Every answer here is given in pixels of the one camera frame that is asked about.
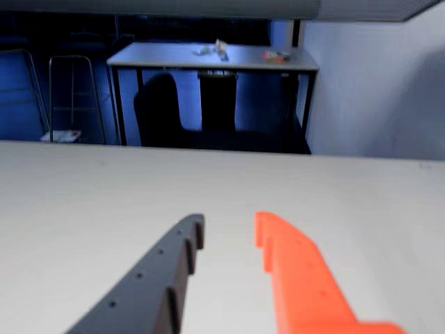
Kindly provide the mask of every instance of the small object on table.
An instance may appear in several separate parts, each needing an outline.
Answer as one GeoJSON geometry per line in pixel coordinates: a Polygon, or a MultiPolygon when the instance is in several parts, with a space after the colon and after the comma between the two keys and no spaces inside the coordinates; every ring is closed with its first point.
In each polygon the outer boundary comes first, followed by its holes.
{"type": "Polygon", "coordinates": [[[278,63],[288,61],[291,58],[291,54],[283,51],[266,51],[263,58],[266,61],[275,61],[278,63]]]}
{"type": "Polygon", "coordinates": [[[222,40],[216,40],[215,48],[219,54],[225,54],[227,52],[227,43],[222,40]]]}
{"type": "Polygon", "coordinates": [[[197,56],[204,56],[206,54],[211,54],[212,50],[208,45],[203,46],[199,51],[193,51],[197,56]]]}

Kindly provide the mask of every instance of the table leg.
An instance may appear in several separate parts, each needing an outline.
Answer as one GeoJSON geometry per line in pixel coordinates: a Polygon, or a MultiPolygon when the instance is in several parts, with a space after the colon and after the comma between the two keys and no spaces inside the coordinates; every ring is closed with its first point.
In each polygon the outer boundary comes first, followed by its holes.
{"type": "Polygon", "coordinates": [[[312,100],[312,93],[314,91],[316,72],[310,72],[308,74],[308,76],[309,76],[309,80],[307,82],[305,112],[303,113],[303,122],[302,122],[302,127],[301,127],[301,131],[302,131],[302,135],[303,135],[304,139],[306,139],[307,123],[309,121],[309,112],[311,109],[311,100],[312,100]]]}
{"type": "Polygon", "coordinates": [[[287,111],[286,121],[289,131],[293,133],[295,112],[297,106],[297,92],[298,92],[298,74],[289,74],[289,109],[287,111]]]}
{"type": "Polygon", "coordinates": [[[113,75],[114,93],[116,99],[116,113],[118,115],[118,124],[119,124],[120,144],[126,146],[127,137],[125,136],[124,113],[122,110],[122,98],[120,97],[119,71],[116,67],[111,67],[111,72],[113,75]]]}
{"type": "Polygon", "coordinates": [[[138,78],[138,90],[142,90],[142,88],[144,86],[144,79],[142,76],[141,68],[136,69],[136,77],[138,78]]]}
{"type": "Polygon", "coordinates": [[[113,84],[111,81],[111,75],[110,75],[111,68],[109,66],[106,67],[106,80],[108,82],[108,87],[110,89],[110,101],[111,101],[111,110],[113,112],[113,121],[114,121],[114,131],[116,138],[118,138],[118,141],[120,143],[120,135],[119,135],[119,125],[118,125],[118,119],[116,118],[116,107],[114,104],[114,94],[113,94],[113,84]]]}

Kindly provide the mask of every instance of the colorful object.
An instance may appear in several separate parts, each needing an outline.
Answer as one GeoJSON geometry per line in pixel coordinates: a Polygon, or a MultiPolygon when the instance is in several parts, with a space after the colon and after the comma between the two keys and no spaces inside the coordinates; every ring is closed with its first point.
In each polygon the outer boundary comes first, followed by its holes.
{"type": "Polygon", "coordinates": [[[282,63],[284,61],[288,61],[291,58],[291,55],[287,52],[275,52],[275,51],[266,51],[263,55],[266,61],[272,61],[276,63],[282,63]]]}
{"type": "Polygon", "coordinates": [[[403,334],[358,322],[315,243],[280,217],[257,212],[255,244],[271,273],[278,334],[403,334]]]}

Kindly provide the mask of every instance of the metal frame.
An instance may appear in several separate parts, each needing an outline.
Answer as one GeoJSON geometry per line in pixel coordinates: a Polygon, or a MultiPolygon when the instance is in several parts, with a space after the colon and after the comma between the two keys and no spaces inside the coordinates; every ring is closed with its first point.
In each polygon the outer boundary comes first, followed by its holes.
{"type": "MultiPolygon", "coordinates": [[[[114,96],[115,96],[115,111],[117,113],[117,117],[115,117],[115,122],[118,123],[115,124],[115,128],[118,129],[118,137],[120,139],[121,145],[127,144],[127,137],[125,134],[125,124],[124,124],[124,115],[123,115],[123,109],[122,109],[122,98],[120,96],[120,86],[119,86],[119,70],[135,70],[136,71],[136,78],[138,82],[138,89],[141,89],[143,87],[143,70],[191,70],[191,71],[199,71],[199,70],[213,70],[213,71],[231,71],[231,72],[274,72],[274,73],[288,73],[292,80],[297,81],[299,74],[306,74],[309,76],[309,82],[307,87],[307,94],[305,98],[305,110],[303,114],[302,119],[302,137],[303,140],[306,139],[306,132],[307,132],[307,125],[309,121],[309,112],[311,107],[311,100],[312,100],[312,93],[314,91],[314,85],[315,85],[315,78],[318,70],[280,70],[280,69],[273,69],[273,68],[264,68],[264,69],[228,69],[226,67],[206,67],[206,68],[200,68],[200,67],[156,67],[156,66],[114,66],[114,65],[108,65],[108,67],[111,69],[112,76],[113,76],[113,85],[114,85],[114,96]]],[[[292,85],[292,89],[289,96],[289,111],[287,115],[288,125],[289,127],[294,127],[295,123],[294,120],[296,119],[296,95],[297,95],[297,89],[298,85],[292,85]]]]}
{"type": "Polygon", "coordinates": [[[188,275],[204,248],[204,217],[170,229],[67,334],[178,334],[188,275]]]}
{"type": "Polygon", "coordinates": [[[53,90],[52,90],[52,64],[53,61],[56,59],[71,59],[71,123],[74,122],[74,110],[91,110],[91,109],[95,109],[97,111],[97,119],[99,121],[99,126],[101,129],[101,133],[102,133],[102,143],[105,144],[106,143],[106,138],[105,138],[105,131],[104,131],[104,123],[102,121],[102,113],[100,111],[100,104],[99,104],[99,96],[97,94],[97,87],[96,87],[96,81],[95,81],[95,76],[94,76],[94,72],[92,71],[92,64],[91,64],[91,60],[87,57],[87,56],[80,56],[80,55],[69,55],[69,56],[52,56],[49,59],[49,141],[51,143],[54,142],[54,138],[53,138],[53,111],[58,109],[58,110],[66,110],[68,108],[65,107],[54,107],[54,103],[53,103],[53,90]],[[74,92],[74,61],[75,60],[82,60],[82,61],[86,61],[88,63],[88,67],[90,70],[90,79],[91,79],[91,86],[92,86],[92,95],[94,97],[94,101],[95,101],[95,108],[85,108],[85,107],[74,107],[74,95],[75,94],[87,94],[90,95],[90,93],[75,93],[74,92]]]}
{"type": "MultiPolygon", "coordinates": [[[[47,110],[46,110],[46,106],[45,106],[45,101],[43,100],[42,89],[40,88],[39,78],[37,76],[37,71],[35,70],[33,55],[26,49],[3,50],[3,51],[0,51],[0,54],[13,54],[13,53],[18,53],[18,52],[20,52],[24,55],[24,62],[25,62],[25,66],[26,66],[26,73],[28,75],[30,88],[0,89],[0,93],[5,93],[8,91],[15,91],[15,90],[30,90],[33,93],[35,110],[37,111],[40,126],[42,127],[43,133],[45,133],[46,129],[49,129],[49,120],[48,120],[48,114],[47,114],[47,110]],[[34,89],[34,81],[37,86],[37,91],[35,91],[35,89],[34,89]],[[42,117],[42,111],[40,110],[40,104],[42,104],[44,117],[42,117]]],[[[23,102],[23,101],[11,102],[10,104],[19,104],[21,102],[23,102]]]]}

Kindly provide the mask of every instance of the trash bin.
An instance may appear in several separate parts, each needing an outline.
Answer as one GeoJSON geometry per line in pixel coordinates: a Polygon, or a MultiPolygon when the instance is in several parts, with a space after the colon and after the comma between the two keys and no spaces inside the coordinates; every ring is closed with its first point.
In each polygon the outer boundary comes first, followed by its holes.
{"type": "Polygon", "coordinates": [[[236,73],[201,71],[198,78],[202,129],[235,130],[236,73]]]}

